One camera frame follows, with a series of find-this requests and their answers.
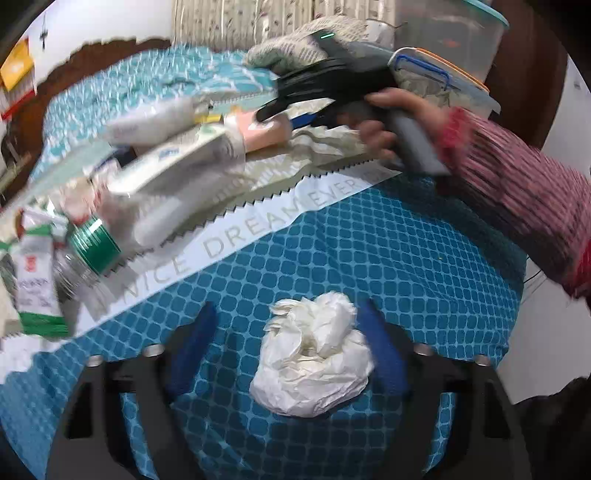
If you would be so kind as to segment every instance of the green and white packet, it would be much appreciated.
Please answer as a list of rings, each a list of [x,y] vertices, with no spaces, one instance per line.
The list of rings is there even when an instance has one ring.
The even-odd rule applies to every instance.
[[[60,337],[69,334],[61,314],[53,278],[51,226],[26,231],[10,249],[17,277],[17,310],[28,335]]]

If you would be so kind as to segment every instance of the brown wooden headboard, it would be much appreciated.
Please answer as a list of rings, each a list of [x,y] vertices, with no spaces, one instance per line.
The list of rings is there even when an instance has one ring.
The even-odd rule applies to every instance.
[[[55,95],[131,55],[144,50],[163,50],[169,46],[170,40],[163,38],[151,38],[141,43],[132,39],[84,44],[67,62],[57,66],[47,79],[37,86],[37,96],[25,103],[10,123],[7,140],[12,142],[19,155],[25,156],[28,153],[33,161],[19,173],[5,192],[5,197],[10,198],[22,188],[41,154],[43,118],[47,105]]]

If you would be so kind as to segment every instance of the white wall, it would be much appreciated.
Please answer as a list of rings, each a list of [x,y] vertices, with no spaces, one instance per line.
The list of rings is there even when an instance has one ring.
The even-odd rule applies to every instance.
[[[591,93],[569,59],[564,91],[544,153],[589,176]],[[525,278],[538,271],[528,262]],[[540,274],[528,282],[510,349],[499,366],[512,401],[548,395],[591,372],[591,314]]]
[[[39,84],[83,43],[113,38],[170,38],[173,0],[56,0],[46,10],[48,37],[43,51],[39,36],[41,14],[24,36],[29,36]]]

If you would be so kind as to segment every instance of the striped sleeve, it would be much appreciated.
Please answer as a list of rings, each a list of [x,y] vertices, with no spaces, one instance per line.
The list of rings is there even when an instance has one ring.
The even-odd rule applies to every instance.
[[[439,150],[452,177],[438,189],[463,200],[572,295],[591,239],[587,178],[462,109],[450,111]]]

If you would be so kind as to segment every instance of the black cable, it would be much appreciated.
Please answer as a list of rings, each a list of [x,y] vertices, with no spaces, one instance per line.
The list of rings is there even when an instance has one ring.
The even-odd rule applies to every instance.
[[[532,275],[530,278],[528,278],[527,280],[524,281],[524,284],[528,283],[530,280],[533,280],[534,278],[536,278],[540,273],[542,273],[542,269],[540,268],[534,275]]]

